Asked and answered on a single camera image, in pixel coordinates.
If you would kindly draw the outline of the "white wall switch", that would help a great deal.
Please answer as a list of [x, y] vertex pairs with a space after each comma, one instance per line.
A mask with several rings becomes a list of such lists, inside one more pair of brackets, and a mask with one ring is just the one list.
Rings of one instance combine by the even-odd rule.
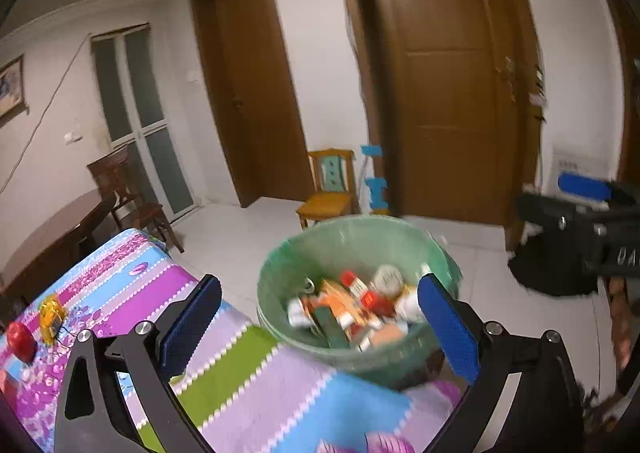
[[64, 142], [66, 144], [73, 144], [80, 141], [81, 139], [82, 135], [78, 134], [78, 132], [67, 132], [67, 134], [64, 136]]

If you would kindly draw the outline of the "yellow toy car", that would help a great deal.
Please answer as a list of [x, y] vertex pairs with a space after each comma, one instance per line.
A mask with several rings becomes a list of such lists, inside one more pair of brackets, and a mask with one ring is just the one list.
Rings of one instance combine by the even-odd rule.
[[55, 293], [48, 295], [39, 306], [39, 329], [43, 343], [52, 346], [66, 319], [66, 309]]

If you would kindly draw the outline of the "framed wall painting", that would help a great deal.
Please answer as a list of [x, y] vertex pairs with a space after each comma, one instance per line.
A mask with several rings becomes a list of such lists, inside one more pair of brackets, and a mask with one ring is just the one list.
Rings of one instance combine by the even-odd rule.
[[0, 118], [5, 120], [25, 108], [24, 56], [21, 54], [0, 70]]

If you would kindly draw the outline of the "black bag on floor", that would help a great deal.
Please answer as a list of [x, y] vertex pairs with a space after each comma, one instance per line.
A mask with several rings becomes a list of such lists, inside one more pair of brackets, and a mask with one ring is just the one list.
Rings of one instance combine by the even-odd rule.
[[582, 253], [568, 231], [544, 230], [518, 245], [508, 267], [527, 289], [552, 297], [589, 296], [598, 277], [582, 269]]

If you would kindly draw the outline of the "dark wooden dining chair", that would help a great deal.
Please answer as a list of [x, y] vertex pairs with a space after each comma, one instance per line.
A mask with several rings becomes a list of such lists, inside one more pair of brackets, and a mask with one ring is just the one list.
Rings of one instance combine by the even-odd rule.
[[153, 226], [163, 242], [170, 241], [180, 253], [184, 252], [163, 206], [159, 202], [148, 200], [139, 189], [126, 146], [88, 164], [87, 168], [96, 181], [102, 198], [111, 194], [115, 196], [111, 215], [119, 230], [130, 228], [144, 230]]

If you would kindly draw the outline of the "large brown wooden door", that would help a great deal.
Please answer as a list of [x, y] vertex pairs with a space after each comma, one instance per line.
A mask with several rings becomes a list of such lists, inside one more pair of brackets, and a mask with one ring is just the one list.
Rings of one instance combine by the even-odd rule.
[[510, 227], [532, 179], [528, 0], [347, 0], [390, 211]]

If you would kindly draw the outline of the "green lined trash bin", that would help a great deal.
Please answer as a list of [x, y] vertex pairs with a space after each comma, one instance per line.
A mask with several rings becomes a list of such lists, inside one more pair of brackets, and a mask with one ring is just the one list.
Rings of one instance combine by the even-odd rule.
[[259, 273], [258, 319], [282, 343], [366, 381], [427, 379], [439, 344], [416, 288], [435, 274], [451, 295], [462, 273], [431, 234], [385, 216], [347, 216], [284, 241]]

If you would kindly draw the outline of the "red apple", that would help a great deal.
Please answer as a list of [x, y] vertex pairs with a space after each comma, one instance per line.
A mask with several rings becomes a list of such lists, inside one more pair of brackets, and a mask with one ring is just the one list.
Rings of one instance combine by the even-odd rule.
[[37, 352], [37, 342], [28, 327], [18, 321], [6, 329], [6, 342], [14, 357], [23, 363], [32, 363]]

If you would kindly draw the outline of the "brown wooden inner door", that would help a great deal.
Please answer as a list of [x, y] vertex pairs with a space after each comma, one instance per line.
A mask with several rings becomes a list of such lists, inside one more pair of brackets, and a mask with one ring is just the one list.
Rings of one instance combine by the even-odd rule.
[[240, 204], [303, 201], [308, 154], [275, 0], [191, 0], [208, 100]]

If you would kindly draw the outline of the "dark wooden dining table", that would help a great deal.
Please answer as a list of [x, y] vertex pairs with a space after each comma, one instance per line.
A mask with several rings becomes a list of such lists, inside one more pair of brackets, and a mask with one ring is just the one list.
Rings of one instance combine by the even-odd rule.
[[70, 202], [14, 251], [1, 271], [1, 295], [31, 303], [81, 260], [84, 241], [111, 215], [114, 193], [92, 190]]

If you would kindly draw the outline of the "white glass double door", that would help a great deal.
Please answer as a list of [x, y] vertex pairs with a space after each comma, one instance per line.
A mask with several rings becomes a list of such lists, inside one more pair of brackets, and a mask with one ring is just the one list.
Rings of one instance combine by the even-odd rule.
[[111, 148], [130, 155], [134, 183], [170, 221], [196, 207], [160, 100], [148, 24], [94, 36], [91, 54]]

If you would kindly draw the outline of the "small yellow wooden chair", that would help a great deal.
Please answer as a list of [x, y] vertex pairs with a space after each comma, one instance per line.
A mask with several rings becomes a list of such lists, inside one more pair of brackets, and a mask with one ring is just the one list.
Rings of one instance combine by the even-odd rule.
[[328, 219], [356, 215], [357, 200], [353, 150], [310, 151], [308, 158], [314, 179], [314, 193], [296, 210], [300, 228]]

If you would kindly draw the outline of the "striped colourful tablecloth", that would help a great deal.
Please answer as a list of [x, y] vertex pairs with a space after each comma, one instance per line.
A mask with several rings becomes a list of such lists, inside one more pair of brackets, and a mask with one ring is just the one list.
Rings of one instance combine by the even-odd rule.
[[[188, 296], [195, 279], [152, 237], [116, 235], [55, 281], [66, 310], [58, 342], [32, 363], [1, 351], [1, 390], [40, 449], [54, 448], [55, 411], [75, 336], [124, 334]], [[403, 392], [305, 358], [222, 305], [186, 370], [171, 382], [218, 452], [420, 452], [460, 400], [450, 381]]]

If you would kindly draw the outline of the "blue tape strips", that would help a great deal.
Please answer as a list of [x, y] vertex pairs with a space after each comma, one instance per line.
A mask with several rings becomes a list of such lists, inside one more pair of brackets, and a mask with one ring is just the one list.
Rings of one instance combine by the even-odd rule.
[[362, 162], [357, 180], [357, 200], [361, 208], [370, 214], [388, 215], [390, 205], [386, 200], [387, 181], [374, 170], [374, 164], [383, 156], [378, 144], [363, 144], [360, 147]]

